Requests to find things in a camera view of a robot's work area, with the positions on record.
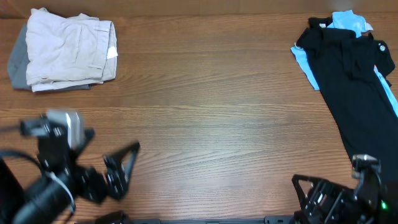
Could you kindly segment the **beige shorts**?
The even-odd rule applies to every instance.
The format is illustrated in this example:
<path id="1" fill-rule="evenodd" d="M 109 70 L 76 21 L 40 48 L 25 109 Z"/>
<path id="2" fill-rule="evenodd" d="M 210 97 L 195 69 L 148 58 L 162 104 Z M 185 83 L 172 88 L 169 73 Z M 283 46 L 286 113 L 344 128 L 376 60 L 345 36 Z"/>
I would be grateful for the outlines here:
<path id="1" fill-rule="evenodd" d="M 62 17 L 32 9 L 25 41 L 26 81 L 33 92 L 102 84 L 114 80 L 118 65 L 112 21 L 86 14 Z"/>

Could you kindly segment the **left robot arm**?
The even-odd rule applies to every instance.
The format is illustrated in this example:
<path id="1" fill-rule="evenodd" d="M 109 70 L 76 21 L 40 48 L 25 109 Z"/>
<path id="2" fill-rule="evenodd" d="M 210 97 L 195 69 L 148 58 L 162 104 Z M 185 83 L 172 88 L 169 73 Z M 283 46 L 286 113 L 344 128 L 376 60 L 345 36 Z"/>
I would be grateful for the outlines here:
<path id="1" fill-rule="evenodd" d="M 41 176 L 23 189 L 1 161 L 1 223 L 52 223 L 67 208 L 74 214 L 79 197 L 101 204 L 106 197 L 121 200 L 127 194 L 139 142 L 105 155 L 106 173 L 101 174 L 76 162 L 95 136 L 94 129 L 44 116 L 21 121 L 20 133 L 37 138 L 37 157 L 3 149 L 1 159 L 26 159 L 38 167 Z"/>

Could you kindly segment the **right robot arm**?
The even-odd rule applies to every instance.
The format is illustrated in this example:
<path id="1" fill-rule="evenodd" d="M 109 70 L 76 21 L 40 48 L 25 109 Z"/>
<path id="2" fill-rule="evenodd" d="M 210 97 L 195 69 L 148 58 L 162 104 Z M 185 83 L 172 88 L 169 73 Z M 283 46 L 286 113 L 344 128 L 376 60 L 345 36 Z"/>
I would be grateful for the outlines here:
<path id="1" fill-rule="evenodd" d="M 290 223 L 397 223 L 396 183 L 365 179 L 351 189 L 298 174 L 292 183 L 300 210 L 294 212 Z"/>

